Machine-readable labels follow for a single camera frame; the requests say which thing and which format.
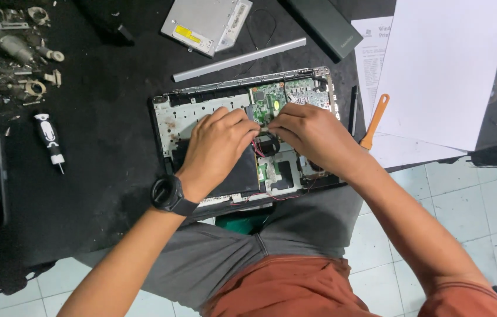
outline leg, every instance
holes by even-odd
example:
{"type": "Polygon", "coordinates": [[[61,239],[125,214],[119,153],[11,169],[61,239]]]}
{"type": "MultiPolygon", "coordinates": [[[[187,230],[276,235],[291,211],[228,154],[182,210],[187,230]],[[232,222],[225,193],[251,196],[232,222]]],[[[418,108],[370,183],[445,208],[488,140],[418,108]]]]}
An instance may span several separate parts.
{"type": "MultiPolygon", "coordinates": [[[[93,267],[109,250],[76,259],[93,267]]],[[[199,311],[236,272],[263,258],[257,236],[193,223],[174,233],[141,289],[199,311]]]]}
{"type": "Polygon", "coordinates": [[[341,258],[363,201],[344,186],[279,203],[260,233],[265,251],[341,258]]]}

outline right hand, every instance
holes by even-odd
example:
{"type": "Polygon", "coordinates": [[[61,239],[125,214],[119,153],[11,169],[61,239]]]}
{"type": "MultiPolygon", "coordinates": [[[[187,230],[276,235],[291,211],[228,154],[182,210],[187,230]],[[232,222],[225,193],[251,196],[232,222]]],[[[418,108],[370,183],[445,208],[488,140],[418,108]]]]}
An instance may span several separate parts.
{"type": "Polygon", "coordinates": [[[311,162],[345,180],[361,170],[369,156],[330,111],[311,104],[285,105],[268,128],[311,162]]]}

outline laptop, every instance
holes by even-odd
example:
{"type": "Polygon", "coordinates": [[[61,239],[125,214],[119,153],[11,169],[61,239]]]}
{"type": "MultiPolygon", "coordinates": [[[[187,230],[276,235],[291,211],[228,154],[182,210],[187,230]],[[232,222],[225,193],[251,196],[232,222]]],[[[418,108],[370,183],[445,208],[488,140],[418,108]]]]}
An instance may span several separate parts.
{"type": "Polygon", "coordinates": [[[182,166],[194,126],[219,107],[243,109],[249,119],[262,127],[263,132],[254,144],[198,209],[245,209],[344,184],[266,132],[268,124],[287,102],[328,109],[340,120],[331,73],[326,67],[178,89],[152,99],[159,156],[164,159],[168,173],[175,173],[182,166]]]}

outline screwdriver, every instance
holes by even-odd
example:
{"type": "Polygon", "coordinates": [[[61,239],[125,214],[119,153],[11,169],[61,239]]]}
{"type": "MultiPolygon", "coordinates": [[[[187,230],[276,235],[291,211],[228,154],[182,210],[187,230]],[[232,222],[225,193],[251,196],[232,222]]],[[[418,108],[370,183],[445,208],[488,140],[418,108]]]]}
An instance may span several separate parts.
{"type": "Polygon", "coordinates": [[[51,124],[47,113],[36,114],[33,118],[37,119],[39,134],[41,134],[41,139],[43,139],[45,146],[49,150],[51,162],[53,165],[58,165],[58,167],[61,168],[61,173],[64,174],[65,172],[62,170],[62,163],[65,162],[65,158],[62,156],[58,146],[57,129],[51,124]]]}

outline wristwatch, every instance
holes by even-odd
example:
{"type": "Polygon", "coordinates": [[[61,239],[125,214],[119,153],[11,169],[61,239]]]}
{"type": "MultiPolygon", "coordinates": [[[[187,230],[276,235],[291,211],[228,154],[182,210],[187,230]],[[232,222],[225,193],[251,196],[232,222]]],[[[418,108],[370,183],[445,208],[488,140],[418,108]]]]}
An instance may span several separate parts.
{"type": "Polygon", "coordinates": [[[190,216],[199,204],[184,198],[182,183],[175,175],[165,175],[154,182],[150,191],[150,200],[159,210],[190,216]]]}

